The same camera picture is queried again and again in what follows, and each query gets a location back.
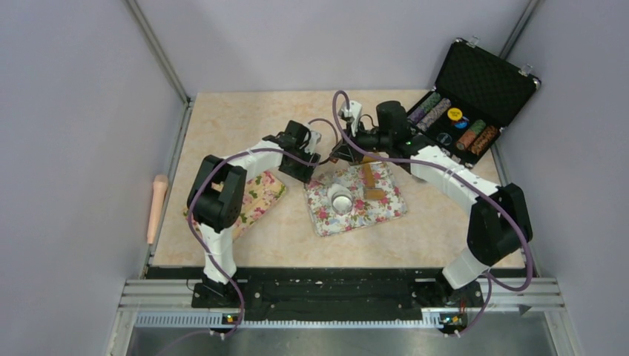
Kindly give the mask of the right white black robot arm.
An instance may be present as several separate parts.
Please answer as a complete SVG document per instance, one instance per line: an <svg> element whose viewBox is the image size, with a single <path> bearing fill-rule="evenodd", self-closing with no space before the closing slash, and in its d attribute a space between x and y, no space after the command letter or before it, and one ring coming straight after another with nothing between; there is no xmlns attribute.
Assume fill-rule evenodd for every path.
<svg viewBox="0 0 629 356"><path fill-rule="evenodd" d="M519 186L500 186L452 160L411 124L398 101L377 106L379 125L370 130L359 119L356 101L333 102L332 112L341 135L332 151L334 158L359 162L366 156L385 153L384 161L433 185L468 214L466 245L437 276L435 296L440 303L454 306L464 297L465 286L518 250L524 252L526 279L517 291L530 285L533 261L529 242L533 231Z"/></svg>

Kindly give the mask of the floral tray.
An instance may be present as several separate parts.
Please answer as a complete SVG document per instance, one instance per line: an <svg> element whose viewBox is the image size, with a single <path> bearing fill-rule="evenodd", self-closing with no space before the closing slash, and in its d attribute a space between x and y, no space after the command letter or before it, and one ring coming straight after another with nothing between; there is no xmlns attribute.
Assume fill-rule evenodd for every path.
<svg viewBox="0 0 629 356"><path fill-rule="evenodd" d="M382 200L363 198L362 165L325 172L312 178L310 183L304 186L306 206L314 231L318 236L330 237L343 234L406 215L408 207L390 167L385 162L373 162L371 166L376 187L386 193L386 197ZM341 184L351 191L354 207L347 215L336 214L329 205L327 191L333 183Z"/></svg>

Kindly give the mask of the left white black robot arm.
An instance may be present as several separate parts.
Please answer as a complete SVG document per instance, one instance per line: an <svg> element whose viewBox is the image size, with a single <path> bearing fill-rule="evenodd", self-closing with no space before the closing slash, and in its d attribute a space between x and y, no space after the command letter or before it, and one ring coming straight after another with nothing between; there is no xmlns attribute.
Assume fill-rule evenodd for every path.
<svg viewBox="0 0 629 356"><path fill-rule="evenodd" d="M188 195L187 222L205 254L205 267L195 292L228 308L244 298L234 275L232 231L243 207L246 183L271 169L307 183L321 156L321 135L308 125L289 121L284 131L263 137L239 153L206 156Z"/></svg>

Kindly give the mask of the wooden dough roller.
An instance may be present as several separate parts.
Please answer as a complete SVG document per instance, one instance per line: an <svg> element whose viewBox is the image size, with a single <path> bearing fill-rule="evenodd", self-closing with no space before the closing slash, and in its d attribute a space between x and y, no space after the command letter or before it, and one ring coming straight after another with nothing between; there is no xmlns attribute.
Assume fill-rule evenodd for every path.
<svg viewBox="0 0 629 356"><path fill-rule="evenodd" d="M384 190L376 187L371 166L373 162L377 162L377 160L370 157L363 158L361 161L364 178L363 198L365 200L382 200L386 197L386 193Z"/></svg>

